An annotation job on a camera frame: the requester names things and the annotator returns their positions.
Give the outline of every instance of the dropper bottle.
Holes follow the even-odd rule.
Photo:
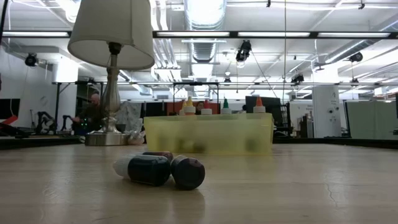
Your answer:
[[[228,100],[224,99],[223,109],[221,109],[221,114],[232,114],[232,110],[229,108]]]
[[[262,105],[261,97],[257,97],[256,106],[253,108],[253,113],[265,113],[266,107]]]
[[[184,113],[186,116],[192,116],[192,115],[195,115],[196,111],[197,111],[197,109],[192,104],[192,97],[189,96],[187,106],[184,107]]]
[[[184,108],[187,106],[187,102],[185,100],[182,100],[182,109],[180,109],[179,115],[184,116]]]
[[[205,100],[205,108],[200,111],[201,115],[212,115],[213,111],[210,109],[209,101]]]

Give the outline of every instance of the lamp shade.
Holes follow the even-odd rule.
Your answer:
[[[84,0],[68,44],[76,58],[109,66],[108,43],[122,45],[118,68],[142,70],[154,64],[148,0]]]

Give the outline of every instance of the man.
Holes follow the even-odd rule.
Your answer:
[[[97,131],[101,129],[103,116],[100,109],[100,96],[97,93],[92,94],[91,104],[76,118],[72,120],[78,124],[87,124],[88,131]]]

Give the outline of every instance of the lamp base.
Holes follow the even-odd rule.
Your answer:
[[[121,133],[91,133],[86,134],[86,146],[125,146],[128,134]]]

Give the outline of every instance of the wooden table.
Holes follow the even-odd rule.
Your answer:
[[[0,223],[397,223],[398,152],[274,145],[272,156],[195,156],[204,183],[178,191],[122,180],[143,147],[0,151]]]

